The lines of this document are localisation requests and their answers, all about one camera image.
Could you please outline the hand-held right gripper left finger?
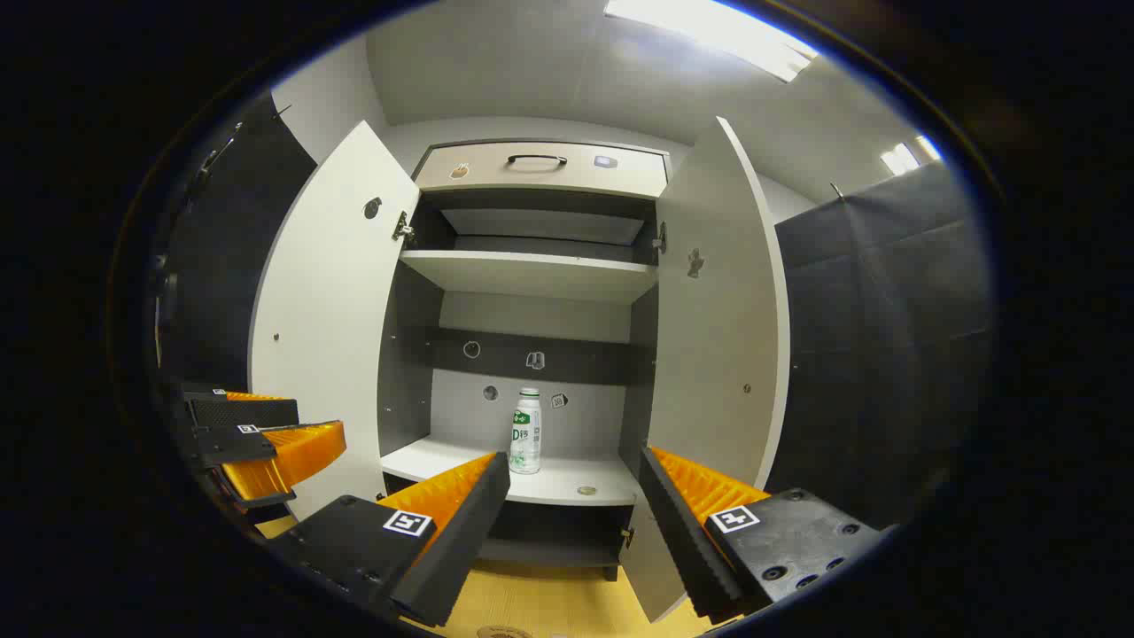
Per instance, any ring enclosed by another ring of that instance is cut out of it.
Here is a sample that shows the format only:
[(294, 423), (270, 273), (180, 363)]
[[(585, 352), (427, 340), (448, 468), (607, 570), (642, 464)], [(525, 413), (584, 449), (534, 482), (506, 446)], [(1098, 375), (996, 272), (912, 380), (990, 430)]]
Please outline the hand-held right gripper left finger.
[(380, 620), (445, 626), (509, 488), (506, 454), (480, 456), (376, 502), (335, 497), (268, 553)]

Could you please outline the beige cabinet drawer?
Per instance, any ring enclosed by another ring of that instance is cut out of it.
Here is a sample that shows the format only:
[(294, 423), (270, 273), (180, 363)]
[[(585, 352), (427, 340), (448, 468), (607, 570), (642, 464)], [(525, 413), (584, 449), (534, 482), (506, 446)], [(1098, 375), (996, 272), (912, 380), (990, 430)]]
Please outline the beige cabinet drawer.
[[(506, 162), (513, 154), (568, 159)], [(422, 192), (550, 189), (655, 199), (669, 182), (667, 154), (596, 143), (486, 141), (433, 145), (413, 173)]]

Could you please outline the long ceiling light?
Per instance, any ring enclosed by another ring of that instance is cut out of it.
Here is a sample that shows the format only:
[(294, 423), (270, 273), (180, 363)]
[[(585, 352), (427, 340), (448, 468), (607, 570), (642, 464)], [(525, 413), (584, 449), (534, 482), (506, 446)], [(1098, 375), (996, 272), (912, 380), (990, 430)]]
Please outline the long ceiling light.
[(819, 56), (790, 33), (717, 0), (607, 0), (604, 16), (680, 34), (790, 83)]

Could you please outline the white cabinet door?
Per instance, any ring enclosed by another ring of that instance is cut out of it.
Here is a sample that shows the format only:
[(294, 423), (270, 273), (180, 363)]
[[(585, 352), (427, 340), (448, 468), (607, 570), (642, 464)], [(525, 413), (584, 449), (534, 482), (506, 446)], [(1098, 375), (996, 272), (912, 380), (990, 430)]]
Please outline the white cabinet door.
[(301, 480), (289, 511), (304, 520), (336, 497), (384, 492), (376, 383), (386, 304), (400, 261), (398, 222), (420, 190), (366, 121), (324, 159), (284, 216), (252, 306), (247, 384), (288, 397), (303, 423), (339, 420), (346, 449)]
[(725, 118), (670, 177), (659, 222), (657, 283), (632, 306), (620, 459), (638, 478), (641, 448), (659, 446), (765, 487), (788, 397), (788, 294), (765, 193)]

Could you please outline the white bottle green label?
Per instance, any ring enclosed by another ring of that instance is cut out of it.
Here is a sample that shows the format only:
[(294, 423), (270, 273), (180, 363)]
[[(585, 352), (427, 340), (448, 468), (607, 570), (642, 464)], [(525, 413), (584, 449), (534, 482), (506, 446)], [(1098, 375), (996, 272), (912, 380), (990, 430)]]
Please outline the white bottle green label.
[(538, 388), (521, 388), (513, 412), (508, 468), (517, 475), (535, 475), (541, 470), (541, 392)]

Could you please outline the black backdrop cloth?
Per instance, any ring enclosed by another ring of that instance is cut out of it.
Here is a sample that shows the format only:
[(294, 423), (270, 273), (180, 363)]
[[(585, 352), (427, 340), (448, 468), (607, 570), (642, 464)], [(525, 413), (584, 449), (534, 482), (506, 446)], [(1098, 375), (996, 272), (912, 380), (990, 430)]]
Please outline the black backdrop cloth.
[(776, 226), (790, 369), (769, 490), (885, 528), (943, 484), (996, 337), (978, 214), (936, 162)]
[(247, 388), (260, 275), (315, 167), (268, 92), (230, 114), (204, 145), (167, 241), (171, 282), (159, 343), (170, 376)]

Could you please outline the grey white cabinet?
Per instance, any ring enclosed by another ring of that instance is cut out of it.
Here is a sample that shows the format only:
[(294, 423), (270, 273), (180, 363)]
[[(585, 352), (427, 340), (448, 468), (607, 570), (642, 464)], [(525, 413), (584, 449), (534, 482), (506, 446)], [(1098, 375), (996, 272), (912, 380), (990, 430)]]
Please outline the grey white cabinet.
[[(661, 152), (672, 177), (667, 151), (557, 142)], [(401, 244), (386, 304), (376, 400), (386, 490), (507, 454), (521, 388), (538, 388), (541, 470), (511, 473), (479, 558), (627, 576), (620, 530), (643, 513), (618, 448), (635, 380), (632, 306), (657, 283), (659, 197), (418, 190), (415, 243)]]

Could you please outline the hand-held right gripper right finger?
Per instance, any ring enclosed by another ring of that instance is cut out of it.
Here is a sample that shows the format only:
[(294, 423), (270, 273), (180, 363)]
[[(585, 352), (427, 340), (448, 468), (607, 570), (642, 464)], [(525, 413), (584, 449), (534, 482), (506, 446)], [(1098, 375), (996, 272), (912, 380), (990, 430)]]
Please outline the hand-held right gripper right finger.
[(769, 494), (659, 446), (638, 482), (697, 615), (762, 612), (838, 573), (886, 541), (809, 490)]

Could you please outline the small ceiling light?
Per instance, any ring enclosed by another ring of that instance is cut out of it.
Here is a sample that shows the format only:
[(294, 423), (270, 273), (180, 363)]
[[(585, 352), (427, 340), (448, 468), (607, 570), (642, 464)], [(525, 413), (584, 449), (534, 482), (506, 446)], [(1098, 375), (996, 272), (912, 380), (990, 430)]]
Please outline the small ceiling light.
[(894, 148), (883, 151), (880, 161), (892, 176), (903, 176), (931, 163), (943, 161), (936, 143), (926, 135), (919, 135), (913, 141), (897, 143)]

